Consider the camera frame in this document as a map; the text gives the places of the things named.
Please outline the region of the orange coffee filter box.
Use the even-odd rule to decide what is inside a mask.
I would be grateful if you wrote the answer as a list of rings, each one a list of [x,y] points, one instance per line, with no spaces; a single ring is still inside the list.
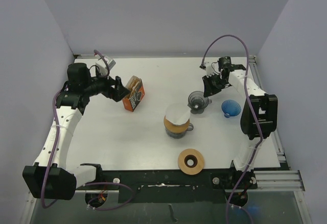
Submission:
[[[126,110],[133,112],[145,96],[142,79],[132,76],[127,83],[127,89],[130,93],[122,99],[123,105]]]

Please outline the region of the grey plastic dripper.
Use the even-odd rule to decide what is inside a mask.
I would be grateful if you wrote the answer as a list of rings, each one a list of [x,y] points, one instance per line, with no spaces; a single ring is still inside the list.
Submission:
[[[188,107],[192,114],[201,114],[205,108],[212,103],[208,97],[204,97],[202,91],[193,91],[188,97]]]

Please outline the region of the blue plastic dripper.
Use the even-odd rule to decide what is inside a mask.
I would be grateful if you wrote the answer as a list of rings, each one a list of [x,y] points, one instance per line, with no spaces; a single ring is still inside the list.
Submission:
[[[222,112],[226,118],[238,116],[241,113],[241,106],[234,100],[225,100],[221,105]]]

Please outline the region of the white paper coffee filter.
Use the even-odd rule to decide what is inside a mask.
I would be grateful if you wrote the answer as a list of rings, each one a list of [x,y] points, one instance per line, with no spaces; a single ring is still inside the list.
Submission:
[[[188,122],[191,115],[191,109],[185,104],[170,104],[165,113],[166,120],[176,126],[184,125]]]

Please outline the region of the grey glass carafe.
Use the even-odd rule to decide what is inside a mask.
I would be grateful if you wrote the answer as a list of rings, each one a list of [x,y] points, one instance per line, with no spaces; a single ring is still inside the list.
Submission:
[[[188,128],[183,131],[183,132],[180,132],[180,133],[175,133],[175,132],[171,132],[169,131],[167,128],[165,128],[165,132],[166,134],[171,137],[171,138],[174,138],[174,139],[180,139],[182,137],[185,136],[185,134],[188,132],[188,131],[192,131],[194,129],[194,126],[192,123],[189,124]]]

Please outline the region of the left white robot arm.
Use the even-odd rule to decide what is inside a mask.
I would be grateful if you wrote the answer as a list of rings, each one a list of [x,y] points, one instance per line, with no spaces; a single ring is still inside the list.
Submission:
[[[77,124],[84,115],[92,96],[101,94],[115,102],[121,101],[129,90],[121,78],[110,77],[115,61],[95,63],[92,76],[85,63],[68,66],[67,81],[53,98],[54,121],[44,146],[33,165],[25,166],[23,179],[35,198],[41,200],[70,200],[77,188],[88,184],[100,188],[104,183],[99,164],[82,163],[73,171],[66,169],[68,150]]]

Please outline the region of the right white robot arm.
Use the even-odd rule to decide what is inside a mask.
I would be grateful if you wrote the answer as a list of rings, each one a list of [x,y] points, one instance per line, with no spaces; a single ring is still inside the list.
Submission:
[[[233,87],[245,98],[240,126],[247,141],[232,161],[235,170],[227,175],[229,185],[238,188],[246,181],[245,172],[254,169],[262,143],[276,130],[278,99],[276,95],[262,90],[250,78],[248,64],[233,64],[231,57],[221,57],[212,63],[202,61],[200,68],[206,71],[202,77],[205,97]]]

